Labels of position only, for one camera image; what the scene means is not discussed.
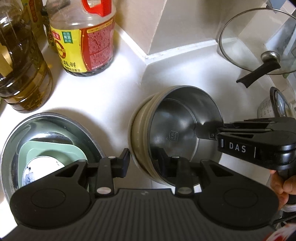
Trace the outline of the person right hand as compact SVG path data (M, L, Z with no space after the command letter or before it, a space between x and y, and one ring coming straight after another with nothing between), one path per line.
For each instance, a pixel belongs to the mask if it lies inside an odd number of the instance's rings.
M296 178L292 176L287 180L283 180L276 170L270 170L270 174L270 187L279 199L278 209L282 209L287 204L289 195L295 195Z

